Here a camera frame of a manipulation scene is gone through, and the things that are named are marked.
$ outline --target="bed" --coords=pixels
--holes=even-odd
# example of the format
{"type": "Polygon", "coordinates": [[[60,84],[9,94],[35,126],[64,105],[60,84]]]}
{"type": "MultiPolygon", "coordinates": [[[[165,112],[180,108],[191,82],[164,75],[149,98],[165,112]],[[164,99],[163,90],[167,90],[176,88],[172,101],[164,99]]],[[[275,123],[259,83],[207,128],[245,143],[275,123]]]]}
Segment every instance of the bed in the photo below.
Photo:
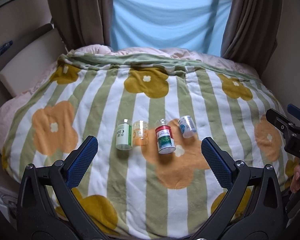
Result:
{"type": "MultiPolygon", "coordinates": [[[[265,119],[269,108],[284,111],[247,65],[187,49],[112,51],[90,45],[63,53],[22,93],[11,86],[10,71],[1,77],[16,94],[13,99],[0,94],[2,167],[20,182],[28,163],[52,165],[95,136],[98,153],[72,191],[110,236],[185,237],[204,223],[226,194],[200,151],[208,136],[234,160],[255,167],[271,163],[281,189],[290,185],[293,157],[265,119]],[[184,115],[196,124],[192,138],[184,139],[178,127],[184,115]],[[149,123],[147,146],[116,150],[116,123],[123,118],[149,123]],[[159,155],[156,146],[154,124],[160,118],[176,143],[167,155],[159,155]]],[[[66,219],[52,188],[48,191],[66,219]]],[[[247,188],[235,217],[250,194],[247,188]]]]}
{"type": "MultiPolygon", "coordinates": [[[[46,67],[62,53],[66,53],[66,50],[51,24],[46,24],[15,41],[0,57],[0,107],[16,95],[32,88],[46,67]]],[[[13,224],[18,189],[19,184],[2,169],[0,155],[0,210],[13,224]]]]}

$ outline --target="flower pattern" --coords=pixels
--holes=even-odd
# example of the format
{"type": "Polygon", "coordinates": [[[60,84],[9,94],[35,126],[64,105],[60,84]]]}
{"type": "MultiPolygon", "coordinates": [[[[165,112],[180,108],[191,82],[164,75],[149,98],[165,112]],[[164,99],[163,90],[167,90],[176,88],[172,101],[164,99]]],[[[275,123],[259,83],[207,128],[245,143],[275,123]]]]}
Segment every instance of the flower pattern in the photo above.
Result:
{"type": "Polygon", "coordinates": [[[270,124],[264,114],[254,128],[256,142],[267,159],[275,162],[280,156],[282,140],[278,130],[270,124]]]}
{"type": "Polygon", "coordinates": [[[149,143],[141,146],[144,158],[156,166],[156,174],[161,184],[170,189],[187,187],[193,179],[195,169],[209,169],[201,153],[201,141],[195,135],[183,138],[178,119],[168,123],[171,127],[176,150],[170,154],[159,154],[154,129],[148,132],[149,143]]]}
{"type": "Polygon", "coordinates": [[[32,116],[34,145],[38,152],[51,156],[59,148],[70,153],[77,145],[78,134],[73,129],[74,108],[68,101],[37,110],[32,116]]]}
{"type": "Polygon", "coordinates": [[[218,74],[218,77],[222,80],[222,90],[227,96],[233,99],[242,98],[245,101],[252,99],[250,89],[245,87],[238,78],[227,78],[223,74],[218,74]]]}
{"type": "Polygon", "coordinates": [[[6,155],[6,149],[4,147],[2,148],[1,164],[4,170],[8,168],[8,158],[6,155]]]}
{"type": "Polygon", "coordinates": [[[290,187],[292,182],[292,177],[294,175],[294,168],[300,162],[300,159],[294,158],[294,160],[288,160],[286,164],[286,168],[284,170],[285,174],[288,176],[286,183],[284,184],[284,188],[287,189],[290,187]]]}
{"type": "Polygon", "coordinates": [[[60,65],[55,73],[50,77],[50,82],[56,81],[58,85],[70,84],[77,81],[80,68],[71,66],[69,64],[60,65]]]}
{"type": "Polygon", "coordinates": [[[134,68],[124,81],[125,89],[130,93],[145,93],[150,98],[162,98],[168,94],[167,73],[159,68],[134,68]]]}
{"type": "MultiPolygon", "coordinates": [[[[114,230],[117,227],[118,215],[111,202],[104,196],[91,195],[82,198],[79,190],[73,188],[72,192],[78,202],[91,217],[92,221],[106,234],[118,235],[114,230]]],[[[56,207],[56,212],[66,217],[60,206],[56,207]]]]}
{"type": "MultiPolygon", "coordinates": [[[[225,195],[226,195],[226,192],[223,192],[214,200],[214,202],[211,205],[211,214],[217,209],[218,205],[221,203],[221,201],[225,197],[225,195]]],[[[244,209],[247,206],[250,196],[251,196],[251,189],[247,188],[237,210],[234,213],[234,218],[239,218],[242,216],[244,209]]]]}

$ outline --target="bottle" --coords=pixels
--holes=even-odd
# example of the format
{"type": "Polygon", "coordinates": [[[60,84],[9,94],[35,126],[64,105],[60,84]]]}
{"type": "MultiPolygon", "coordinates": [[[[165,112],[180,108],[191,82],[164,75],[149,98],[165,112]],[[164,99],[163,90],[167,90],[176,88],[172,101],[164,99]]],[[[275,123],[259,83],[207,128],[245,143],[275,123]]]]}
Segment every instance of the bottle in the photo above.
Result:
{"type": "Polygon", "coordinates": [[[133,146],[148,144],[148,123],[145,121],[136,121],[133,124],[133,146]]]}
{"type": "Polygon", "coordinates": [[[131,143],[131,120],[123,119],[117,123],[117,139],[115,147],[118,150],[128,151],[132,149],[131,143]]]}
{"type": "Polygon", "coordinates": [[[184,138],[194,136],[197,132],[197,128],[195,127],[194,122],[189,115],[180,117],[178,120],[178,125],[184,138]]]}
{"type": "Polygon", "coordinates": [[[176,150],[171,127],[166,124],[165,119],[160,119],[155,123],[157,127],[155,133],[158,140],[158,151],[160,154],[172,153],[176,150]]]}

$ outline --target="red label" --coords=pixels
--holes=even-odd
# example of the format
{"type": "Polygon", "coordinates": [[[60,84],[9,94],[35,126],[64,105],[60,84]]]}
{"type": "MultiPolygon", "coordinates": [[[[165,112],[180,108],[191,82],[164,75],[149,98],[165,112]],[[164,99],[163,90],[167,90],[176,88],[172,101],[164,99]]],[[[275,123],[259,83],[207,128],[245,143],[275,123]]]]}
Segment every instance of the red label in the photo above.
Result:
{"type": "Polygon", "coordinates": [[[159,132],[161,130],[169,130],[170,137],[173,139],[172,131],[171,131],[171,127],[170,126],[168,126],[168,125],[159,126],[157,129],[155,129],[155,133],[157,134],[157,132],[159,132]]]}

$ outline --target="black clamp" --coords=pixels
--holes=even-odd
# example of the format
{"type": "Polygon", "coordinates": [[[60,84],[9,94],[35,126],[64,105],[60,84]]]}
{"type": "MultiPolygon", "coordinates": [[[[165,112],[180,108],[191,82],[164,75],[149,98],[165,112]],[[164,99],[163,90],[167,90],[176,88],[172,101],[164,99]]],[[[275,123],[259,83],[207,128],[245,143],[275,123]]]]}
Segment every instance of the black clamp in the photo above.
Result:
{"type": "Polygon", "coordinates": [[[57,160],[52,166],[42,168],[26,166],[17,207],[17,227],[25,239],[109,240],[71,191],[79,185],[97,150],[97,139],[88,136],[64,161],[57,160]],[[53,187],[69,224],[58,218],[46,185],[53,187]]]}
{"type": "Polygon", "coordinates": [[[243,161],[234,161],[210,137],[202,141],[201,149],[219,184],[228,192],[190,239],[276,239],[284,224],[281,192],[273,166],[254,168],[243,161]],[[239,220],[231,223],[248,186],[254,187],[245,211],[239,220]]]}
{"type": "MultiPolygon", "coordinates": [[[[287,107],[287,111],[300,120],[300,109],[290,104],[287,107]]],[[[298,158],[300,158],[300,127],[296,126],[292,121],[287,119],[285,116],[269,109],[266,112],[266,119],[277,129],[283,132],[286,145],[284,150],[298,158]]],[[[286,213],[288,218],[293,218],[300,210],[300,190],[296,194],[291,194],[289,202],[286,206],[286,213]]]]}

